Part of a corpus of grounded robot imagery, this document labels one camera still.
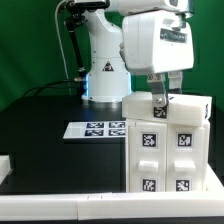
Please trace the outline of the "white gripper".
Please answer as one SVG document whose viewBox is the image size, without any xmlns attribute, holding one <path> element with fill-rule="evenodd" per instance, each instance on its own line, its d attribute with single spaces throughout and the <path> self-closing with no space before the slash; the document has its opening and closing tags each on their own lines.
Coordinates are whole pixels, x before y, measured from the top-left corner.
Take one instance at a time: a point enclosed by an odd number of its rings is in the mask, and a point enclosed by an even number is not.
<svg viewBox="0 0 224 224">
<path fill-rule="evenodd" d="M 175 30 L 177 21 L 174 13 L 163 10 L 135 14 L 123 19 L 122 56 L 131 74 L 149 74 L 147 83 L 155 107 L 168 105 L 163 72 L 169 72 L 169 92 L 181 94 L 183 72 L 177 70 L 193 67 L 190 25 Z"/>
</svg>

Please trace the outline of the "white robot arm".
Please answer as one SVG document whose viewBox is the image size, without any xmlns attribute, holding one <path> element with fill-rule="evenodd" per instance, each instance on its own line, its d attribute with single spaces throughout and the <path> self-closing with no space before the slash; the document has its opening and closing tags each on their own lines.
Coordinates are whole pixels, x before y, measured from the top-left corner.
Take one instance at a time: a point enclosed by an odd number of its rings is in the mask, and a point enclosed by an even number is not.
<svg viewBox="0 0 224 224">
<path fill-rule="evenodd" d="M 130 78 L 145 75 L 153 104 L 168 104 L 179 93 L 183 71 L 193 67 L 192 32 L 187 19 L 194 0 L 65 0 L 71 37 L 85 25 L 91 44 L 91 69 L 78 59 L 82 100 L 115 107 L 131 93 Z"/>
</svg>

